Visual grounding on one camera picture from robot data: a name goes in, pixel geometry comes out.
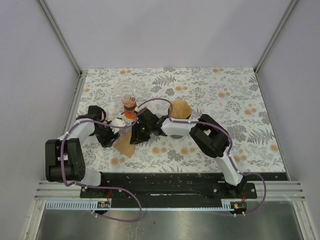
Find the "orange liquid glass carafe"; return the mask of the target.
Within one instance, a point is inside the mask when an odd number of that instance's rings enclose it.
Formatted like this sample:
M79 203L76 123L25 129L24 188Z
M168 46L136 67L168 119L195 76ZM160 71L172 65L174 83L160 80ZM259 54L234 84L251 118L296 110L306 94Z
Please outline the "orange liquid glass carafe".
M133 120L135 118L135 109L137 107L135 96L133 94L126 94L122 97L121 102L124 108L124 116L127 119Z

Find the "clear glass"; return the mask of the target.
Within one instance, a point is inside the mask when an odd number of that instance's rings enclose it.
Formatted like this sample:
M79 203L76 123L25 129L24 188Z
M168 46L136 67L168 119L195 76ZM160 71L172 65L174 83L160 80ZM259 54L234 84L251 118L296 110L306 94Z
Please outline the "clear glass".
M131 81L120 81L113 89L113 98L122 102L129 101L135 94L136 86Z

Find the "brown paper coffee filter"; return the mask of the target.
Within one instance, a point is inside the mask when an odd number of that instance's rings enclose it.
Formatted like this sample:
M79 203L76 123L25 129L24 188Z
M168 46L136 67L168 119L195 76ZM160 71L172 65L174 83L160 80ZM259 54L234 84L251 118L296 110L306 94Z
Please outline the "brown paper coffee filter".
M183 99L177 99L169 107L168 113L175 119L188 119L192 115L193 109L189 106L188 102Z

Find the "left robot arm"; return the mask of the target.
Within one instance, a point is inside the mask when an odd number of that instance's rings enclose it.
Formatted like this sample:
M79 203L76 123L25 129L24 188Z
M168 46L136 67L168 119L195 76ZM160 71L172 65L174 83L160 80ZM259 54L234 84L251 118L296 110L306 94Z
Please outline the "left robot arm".
M104 148L110 148L120 137L119 127L125 121L117 117L106 120L105 110L97 105L88 107L85 115L79 115L74 125L58 139L45 143L45 177L49 182L73 182L91 186L91 192L98 198L107 195L109 186L101 181L102 174L86 167L82 145L88 137L96 137Z

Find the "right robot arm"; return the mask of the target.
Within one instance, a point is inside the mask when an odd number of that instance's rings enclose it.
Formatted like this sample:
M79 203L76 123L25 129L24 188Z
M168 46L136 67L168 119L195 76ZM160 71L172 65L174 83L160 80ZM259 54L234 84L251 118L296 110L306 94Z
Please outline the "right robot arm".
M157 117L149 109L143 108L137 112L137 122L132 126L130 143L147 142L151 134L191 137L206 156L216 159L228 184L228 194L239 198L245 193L244 176L237 169L231 155L232 139L209 115L203 114L198 119L178 119L169 115Z

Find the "floral table mat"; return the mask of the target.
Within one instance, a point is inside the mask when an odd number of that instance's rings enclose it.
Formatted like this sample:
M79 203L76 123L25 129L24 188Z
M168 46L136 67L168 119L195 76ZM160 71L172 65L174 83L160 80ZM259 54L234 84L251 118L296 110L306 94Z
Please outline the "floral table mat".
M91 68L87 71L77 108L84 115L91 105L112 120L123 110L114 99L121 81L135 85L138 104L163 116L171 102L181 99L192 118L211 116L231 136L232 154L241 172L283 173L285 165L251 67ZM138 144L131 158L114 147L102 147L91 136L82 145L87 168L100 172L214 173L217 162L201 152L190 137L152 135Z

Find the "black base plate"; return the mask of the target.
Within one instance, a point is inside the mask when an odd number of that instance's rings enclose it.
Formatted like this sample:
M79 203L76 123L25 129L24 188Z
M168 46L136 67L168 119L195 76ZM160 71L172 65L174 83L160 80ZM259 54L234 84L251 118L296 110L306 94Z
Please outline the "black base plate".
M107 173L101 185L126 189L138 196L192 195L218 199L256 199L253 183L246 178L240 186L224 181L222 173Z

